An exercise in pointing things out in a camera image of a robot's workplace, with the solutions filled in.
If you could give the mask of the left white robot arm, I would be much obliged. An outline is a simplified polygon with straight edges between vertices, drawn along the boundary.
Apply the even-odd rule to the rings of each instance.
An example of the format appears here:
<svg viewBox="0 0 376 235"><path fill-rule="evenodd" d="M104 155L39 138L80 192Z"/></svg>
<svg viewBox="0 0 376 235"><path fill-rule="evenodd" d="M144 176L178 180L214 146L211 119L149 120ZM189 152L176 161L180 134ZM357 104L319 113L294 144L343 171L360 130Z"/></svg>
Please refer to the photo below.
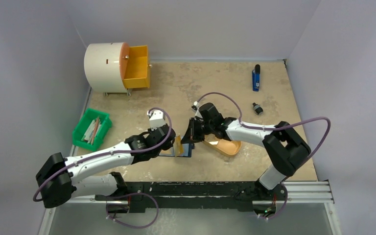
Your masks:
<svg viewBox="0 0 376 235"><path fill-rule="evenodd" d="M126 195L126 186L119 182L117 175L97 177L96 174L155 158L172 147L175 137L175 131L165 124L92 154L66 158L61 153L53 154L35 176L39 188L33 201L43 202L49 209L84 195L102 194L121 200Z"/></svg>

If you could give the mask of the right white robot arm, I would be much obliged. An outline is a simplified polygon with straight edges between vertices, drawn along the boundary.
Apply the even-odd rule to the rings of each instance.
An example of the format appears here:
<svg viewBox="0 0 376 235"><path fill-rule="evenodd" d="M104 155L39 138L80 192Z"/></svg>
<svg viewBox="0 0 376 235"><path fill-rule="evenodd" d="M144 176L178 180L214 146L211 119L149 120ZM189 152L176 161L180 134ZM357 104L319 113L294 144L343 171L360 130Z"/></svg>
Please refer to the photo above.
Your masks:
<svg viewBox="0 0 376 235"><path fill-rule="evenodd" d="M220 140L242 141L265 148L271 165L256 181L255 192L261 199L273 195L275 187L293 176L311 153L303 138L293 128L286 128L288 122L268 127L250 123L245 127L235 117L223 117L212 103L193 109L196 113L189 119L182 144L202 142L207 135L214 135Z"/></svg>

